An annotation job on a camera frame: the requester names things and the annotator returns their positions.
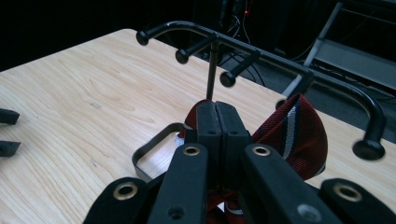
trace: vertical metal rod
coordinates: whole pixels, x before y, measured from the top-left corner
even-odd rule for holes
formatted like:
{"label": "vertical metal rod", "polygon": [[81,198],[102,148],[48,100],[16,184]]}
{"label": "vertical metal rod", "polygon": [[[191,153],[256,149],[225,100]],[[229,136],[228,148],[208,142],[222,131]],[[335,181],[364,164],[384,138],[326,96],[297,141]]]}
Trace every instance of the vertical metal rod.
{"label": "vertical metal rod", "polygon": [[206,99],[212,100],[213,89],[215,88],[216,67],[218,66],[219,41],[215,41],[210,46],[209,74],[207,76]]}
{"label": "vertical metal rod", "polygon": [[283,90],[282,95],[289,97],[291,95],[291,92],[300,83],[301,79],[303,79],[303,77],[300,75],[297,75],[297,77],[289,84],[289,86],[285,90]]}
{"label": "vertical metal rod", "polygon": [[308,56],[305,59],[304,66],[309,66],[312,61],[314,60],[315,56],[317,55],[318,49],[323,42],[324,37],[326,36],[327,32],[329,31],[330,27],[332,26],[332,22],[335,20],[338,12],[341,10],[343,6],[342,2],[338,2],[334,9],[332,10],[332,14],[330,15],[329,19],[327,20],[326,24],[324,25],[323,29],[321,30],[317,40],[315,41],[314,46],[312,47],[311,51],[309,52]]}

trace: red fabric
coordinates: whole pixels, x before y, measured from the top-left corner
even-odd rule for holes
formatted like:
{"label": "red fabric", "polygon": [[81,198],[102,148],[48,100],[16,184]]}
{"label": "red fabric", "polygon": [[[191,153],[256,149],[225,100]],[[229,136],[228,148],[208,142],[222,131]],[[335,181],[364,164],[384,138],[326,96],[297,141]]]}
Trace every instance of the red fabric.
{"label": "red fabric", "polygon": [[[196,129],[196,107],[186,117],[185,127]],[[178,137],[184,137],[184,131]],[[273,147],[304,180],[319,174],[327,158],[327,135],[315,109],[296,94],[277,109],[252,135],[255,143]],[[224,212],[218,204],[224,203]],[[236,192],[208,193],[206,224],[244,224]]]}

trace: black metal rack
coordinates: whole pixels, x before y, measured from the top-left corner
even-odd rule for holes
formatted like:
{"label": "black metal rack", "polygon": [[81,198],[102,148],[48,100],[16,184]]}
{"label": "black metal rack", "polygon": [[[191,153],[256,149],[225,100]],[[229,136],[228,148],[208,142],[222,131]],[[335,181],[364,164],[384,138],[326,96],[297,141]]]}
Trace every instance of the black metal rack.
{"label": "black metal rack", "polygon": [[195,132],[187,132],[185,144],[178,147],[168,170],[151,178],[137,162],[169,133],[182,129],[173,123],[158,133],[133,155],[133,165],[141,178],[124,177],[108,185],[92,205],[84,223],[205,223],[209,189],[233,190],[248,223],[394,223],[396,216],[375,196],[359,185],[331,179],[314,189],[294,172],[271,147],[253,144],[236,109],[223,102],[212,102],[220,44],[242,50],[250,56],[220,81],[231,87],[240,72],[256,60],[263,60],[303,78],[287,98],[306,92],[312,84],[330,87],[352,97],[367,111],[370,122],[354,153],[366,160],[385,154],[380,139],[385,116],[378,102],[359,89],[331,77],[312,72],[261,49],[234,40],[188,21],[172,21],[136,38],[147,45],[151,38],[174,30],[195,32],[205,38],[176,58],[186,63],[195,52],[210,45],[207,102],[197,107]]}

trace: light wood grain surface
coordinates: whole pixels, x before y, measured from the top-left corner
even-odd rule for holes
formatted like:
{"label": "light wood grain surface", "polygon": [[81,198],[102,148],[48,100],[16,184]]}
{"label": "light wood grain surface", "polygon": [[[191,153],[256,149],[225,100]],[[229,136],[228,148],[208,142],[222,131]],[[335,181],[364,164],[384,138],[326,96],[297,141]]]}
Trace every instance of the light wood grain surface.
{"label": "light wood grain surface", "polygon": [[[135,176],[134,151],[205,98],[208,63],[179,64],[175,49],[155,40],[142,47],[134,35],[121,30],[0,73],[0,107],[21,114],[0,130],[2,140],[21,142],[0,158],[0,222],[81,223],[109,183]],[[214,91],[251,133],[282,98],[242,78],[231,89],[217,80]],[[396,211],[396,146],[384,140],[385,159],[362,161],[351,147],[363,132],[319,114],[329,159],[308,182],[349,179]],[[160,153],[153,167],[163,169],[170,155]]]}

